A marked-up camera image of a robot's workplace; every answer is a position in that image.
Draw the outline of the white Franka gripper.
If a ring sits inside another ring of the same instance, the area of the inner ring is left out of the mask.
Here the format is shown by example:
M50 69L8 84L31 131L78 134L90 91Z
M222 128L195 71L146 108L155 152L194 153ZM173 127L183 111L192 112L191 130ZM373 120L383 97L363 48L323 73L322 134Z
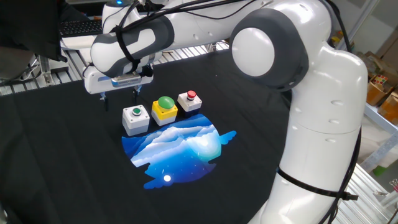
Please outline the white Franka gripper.
M100 93L100 100L104 104L105 111L109 110L108 97L105 92L133 87L132 102L136 105L142 86L153 80L153 74L152 65L142 67L141 73L133 72L115 78L102 74L92 64L89 64L83 71L87 92L90 94Z

